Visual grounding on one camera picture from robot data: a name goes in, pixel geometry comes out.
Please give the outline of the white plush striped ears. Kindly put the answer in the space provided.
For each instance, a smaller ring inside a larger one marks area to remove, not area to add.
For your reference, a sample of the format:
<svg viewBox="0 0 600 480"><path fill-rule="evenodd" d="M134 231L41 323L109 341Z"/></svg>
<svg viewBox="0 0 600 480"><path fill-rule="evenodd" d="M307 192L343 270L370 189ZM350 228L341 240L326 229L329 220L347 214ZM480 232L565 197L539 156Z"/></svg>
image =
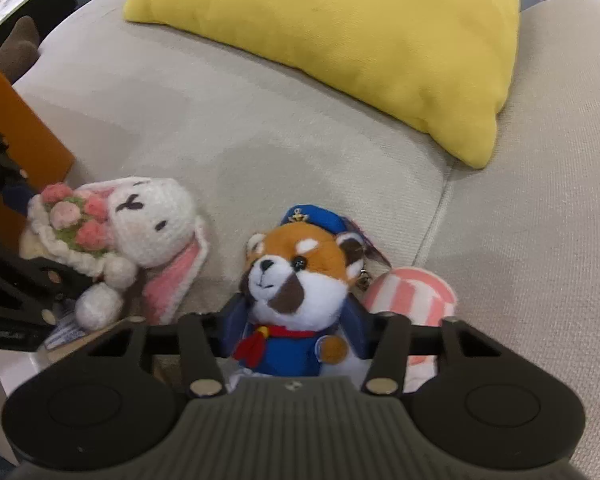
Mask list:
<svg viewBox="0 0 600 480"><path fill-rule="evenodd" d="M443 278L414 266L381 274L363 296L370 313L400 314L415 325L432 327L452 316L456 305L456 293Z"/></svg>

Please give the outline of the white crochet bunny plush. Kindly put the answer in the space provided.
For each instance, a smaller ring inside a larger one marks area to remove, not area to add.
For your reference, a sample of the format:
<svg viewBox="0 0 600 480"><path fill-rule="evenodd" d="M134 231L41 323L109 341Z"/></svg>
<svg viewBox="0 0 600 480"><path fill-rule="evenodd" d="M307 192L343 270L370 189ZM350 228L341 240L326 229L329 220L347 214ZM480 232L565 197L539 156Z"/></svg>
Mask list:
<svg viewBox="0 0 600 480"><path fill-rule="evenodd" d="M46 255L92 280L74 304L89 332L117 322L140 273L144 318L171 323L210 252L193 195L172 178L50 184L29 200L27 222Z"/></svg>

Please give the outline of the red panda sailor plush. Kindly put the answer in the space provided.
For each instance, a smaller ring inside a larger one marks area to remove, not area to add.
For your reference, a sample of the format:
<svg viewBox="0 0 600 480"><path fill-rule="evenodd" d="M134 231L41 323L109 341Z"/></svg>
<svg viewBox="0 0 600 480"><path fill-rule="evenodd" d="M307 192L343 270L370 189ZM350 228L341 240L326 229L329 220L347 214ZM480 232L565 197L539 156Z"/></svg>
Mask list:
<svg viewBox="0 0 600 480"><path fill-rule="evenodd" d="M240 282L248 321L228 388L251 377L317 377L347 359L340 315L352 288L368 286L368 259L390 266L353 220L317 205L294 205L275 229L253 234Z"/></svg>

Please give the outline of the orange storage box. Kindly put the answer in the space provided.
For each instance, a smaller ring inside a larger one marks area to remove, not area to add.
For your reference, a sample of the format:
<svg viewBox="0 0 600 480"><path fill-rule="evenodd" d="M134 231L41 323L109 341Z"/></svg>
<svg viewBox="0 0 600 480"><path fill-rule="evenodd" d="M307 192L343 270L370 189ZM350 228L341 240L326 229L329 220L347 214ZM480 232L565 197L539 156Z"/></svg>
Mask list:
<svg viewBox="0 0 600 480"><path fill-rule="evenodd" d="M56 324L54 303L86 281L50 256L23 258L30 200L68 176L73 154L0 73L0 350L36 350Z"/></svg>

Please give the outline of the beige fabric sofa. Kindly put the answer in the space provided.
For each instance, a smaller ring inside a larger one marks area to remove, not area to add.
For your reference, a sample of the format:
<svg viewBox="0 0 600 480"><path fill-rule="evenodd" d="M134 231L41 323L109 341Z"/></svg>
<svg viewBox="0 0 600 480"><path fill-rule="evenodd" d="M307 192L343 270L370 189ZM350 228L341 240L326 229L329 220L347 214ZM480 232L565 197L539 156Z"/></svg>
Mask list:
<svg viewBox="0 0 600 480"><path fill-rule="evenodd" d="M295 70L92 0L15 85L76 156L72 184L187 185L211 254L186 307L236 287L244 247L292 205L352 218L395 266L456 291L457 314L581 397L573 460L600 479L600 0L525 10L490 164Z"/></svg>

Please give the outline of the brown sock foot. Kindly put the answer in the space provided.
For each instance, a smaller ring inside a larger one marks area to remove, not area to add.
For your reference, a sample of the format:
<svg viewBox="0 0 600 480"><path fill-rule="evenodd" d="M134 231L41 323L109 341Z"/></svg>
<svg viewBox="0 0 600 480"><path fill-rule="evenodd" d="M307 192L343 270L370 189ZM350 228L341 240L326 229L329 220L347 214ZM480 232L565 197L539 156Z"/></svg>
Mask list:
<svg viewBox="0 0 600 480"><path fill-rule="evenodd" d="M13 84L38 62L40 35L33 18L22 16L0 47L0 73Z"/></svg>

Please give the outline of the yellow pillow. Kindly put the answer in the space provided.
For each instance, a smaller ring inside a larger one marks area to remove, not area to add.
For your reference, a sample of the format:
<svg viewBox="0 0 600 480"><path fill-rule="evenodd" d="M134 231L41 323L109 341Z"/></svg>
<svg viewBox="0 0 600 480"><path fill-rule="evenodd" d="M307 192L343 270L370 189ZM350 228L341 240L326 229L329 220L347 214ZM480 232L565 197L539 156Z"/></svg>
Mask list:
<svg viewBox="0 0 600 480"><path fill-rule="evenodd" d="M519 0L126 0L123 15L302 70L475 169L494 151L519 30Z"/></svg>

